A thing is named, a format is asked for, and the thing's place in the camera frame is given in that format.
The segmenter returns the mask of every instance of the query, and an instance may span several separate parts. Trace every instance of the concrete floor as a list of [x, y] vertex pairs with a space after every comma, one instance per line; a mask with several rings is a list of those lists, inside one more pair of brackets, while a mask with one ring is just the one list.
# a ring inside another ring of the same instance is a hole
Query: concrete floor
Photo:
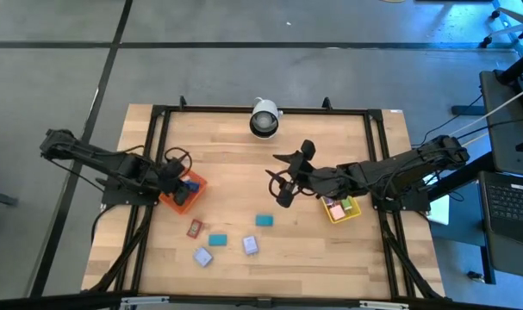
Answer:
[[[111, 41], [123, 4], [0, 0], [0, 40]], [[478, 42], [502, 27], [488, 20], [492, 10], [490, 3], [414, 0], [143, 0], [134, 1], [123, 41]], [[0, 49], [0, 191], [20, 199], [16, 208], [0, 205], [0, 298], [26, 294], [65, 178], [39, 158], [43, 134], [82, 131], [107, 54]], [[262, 96], [282, 106], [318, 107], [329, 96], [335, 107], [403, 109], [416, 143], [451, 117], [450, 106], [479, 95], [479, 71], [506, 68], [517, 58], [504, 50], [125, 49], [117, 53], [91, 143], [116, 146], [129, 103], [177, 103], [179, 95], [202, 105], [249, 105]], [[488, 149], [485, 139], [470, 145], [473, 154]], [[47, 295], [78, 292], [99, 199], [78, 183]], [[453, 300], [523, 307], [523, 277], [499, 272], [496, 286], [472, 282], [464, 273], [481, 271], [478, 249], [444, 240], [435, 247]]]

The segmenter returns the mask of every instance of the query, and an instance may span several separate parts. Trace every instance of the orange tray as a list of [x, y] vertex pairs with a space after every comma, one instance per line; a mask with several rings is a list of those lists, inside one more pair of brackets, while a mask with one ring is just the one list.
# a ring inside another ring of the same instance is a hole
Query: orange tray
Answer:
[[189, 197], [184, 201], [184, 204], [182, 206], [178, 206], [174, 201], [172, 195], [166, 195], [166, 194], [160, 194], [159, 200], [166, 204], [167, 206], [171, 207], [175, 212], [178, 214], [185, 214], [187, 213], [190, 208], [194, 205], [194, 202], [200, 198], [200, 196], [203, 194], [203, 192], [208, 187], [208, 181], [206, 181], [203, 177], [198, 176], [194, 171], [190, 170], [186, 175], [183, 177], [188, 176], [192, 182], [200, 183], [200, 189], [198, 189], [197, 193], [190, 193]]

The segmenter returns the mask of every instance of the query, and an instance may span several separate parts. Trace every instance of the wooden tabletop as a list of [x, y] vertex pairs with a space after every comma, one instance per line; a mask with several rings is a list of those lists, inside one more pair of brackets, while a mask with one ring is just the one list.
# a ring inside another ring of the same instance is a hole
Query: wooden tabletop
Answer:
[[[151, 110], [152, 105], [129, 105], [119, 150], [144, 144]], [[402, 112], [384, 110], [383, 117], [390, 154], [409, 150]], [[178, 215], [163, 204], [154, 209], [140, 292], [389, 298], [382, 237], [369, 196], [356, 198], [362, 215], [332, 224], [315, 198], [299, 195], [290, 208], [281, 208], [267, 189], [270, 178], [265, 169], [286, 168], [285, 163], [271, 155], [292, 153], [305, 139], [316, 146], [312, 160], [315, 167], [369, 159], [363, 118], [284, 115], [277, 135], [268, 140], [254, 137], [248, 122], [247, 114], [171, 113], [165, 148], [181, 146], [188, 150], [194, 160], [194, 172], [206, 178], [209, 186], [185, 215]], [[376, 123], [372, 127], [381, 158]], [[96, 284], [119, 255], [129, 209], [118, 206], [100, 219], [83, 288]], [[274, 226], [255, 226], [256, 214], [272, 214]], [[205, 223], [197, 239], [186, 235], [192, 219]], [[409, 256], [433, 289], [443, 294], [426, 220], [416, 213], [403, 212], [402, 221]], [[208, 246], [211, 233], [225, 233], [228, 245]], [[256, 237], [258, 254], [244, 253], [242, 239], [246, 236]], [[205, 247], [214, 257], [206, 268], [192, 257], [199, 247]], [[124, 288], [130, 287], [133, 267], [131, 257]], [[396, 258], [395, 269], [400, 293], [405, 294], [401, 265]]]

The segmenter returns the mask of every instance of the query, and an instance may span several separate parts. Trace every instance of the yellow bin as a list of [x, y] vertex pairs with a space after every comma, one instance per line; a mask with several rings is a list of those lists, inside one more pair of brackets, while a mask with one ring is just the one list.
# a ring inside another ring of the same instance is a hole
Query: yellow bin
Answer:
[[361, 208], [358, 207], [358, 204], [357, 204], [357, 201], [355, 200], [355, 198], [351, 197], [351, 196], [347, 196], [347, 200], [349, 201], [349, 203], [352, 205], [352, 208], [348, 209], [348, 210], [344, 210], [344, 213], [346, 214], [346, 216], [344, 216], [343, 218], [339, 219], [339, 220], [335, 220], [333, 217], [332, 217], [332, 214], [330, 213], [330, 210], [329, 208], [332, 207], [334, 205], [334, 203], [336, 202], [339, 202], [339, 204], [341, 205], [341, 201], [332, 201], [332, 203], [330, 205], [327, 204], [326, 200], [329, 200], [329, 201], [332, 201], [331, 199], [328, 199], [326, 197], [322, 197], [321, 198], [321, 202], [322, 202], [322, 206], [324, 207], [324, 209], [327, 211], [327, 214], [328, 214], [328, 219], [330, 219], [330, 221], [333, 223], [333, 224], [338, 224], [344, 220], [349, 220], [349, 219], [352, 219], [354, 217], [357, 217], [359, 215], [361, 215]]

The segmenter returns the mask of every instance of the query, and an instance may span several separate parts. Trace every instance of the black keyboard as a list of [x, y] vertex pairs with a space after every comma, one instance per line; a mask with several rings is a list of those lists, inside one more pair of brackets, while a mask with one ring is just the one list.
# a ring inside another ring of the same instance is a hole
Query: black keyboard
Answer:
[[487, 181], [489, 213], [492, 217], [523, 220], [523, 189]]

